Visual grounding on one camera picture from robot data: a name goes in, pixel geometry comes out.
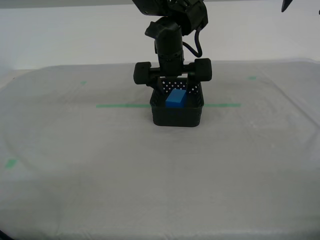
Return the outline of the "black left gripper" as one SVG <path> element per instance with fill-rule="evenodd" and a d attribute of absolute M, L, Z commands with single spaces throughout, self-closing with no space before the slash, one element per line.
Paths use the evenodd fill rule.
<path fill-rule="evenodd" d="M 133 80 L 137 85 L 146 85 L 165 94 L 160 77 L 179 77 L 187 75 L 187 89 L 195 89 L 201 82 L 212 80 L 212 63 L 209 58 L 198 58 L 184 64 L 182 29 L 171 17 L 161 17 L 152 21 L 145 35 L 154 39 L 159 67 L 151 62 L 137 62 Z"/>

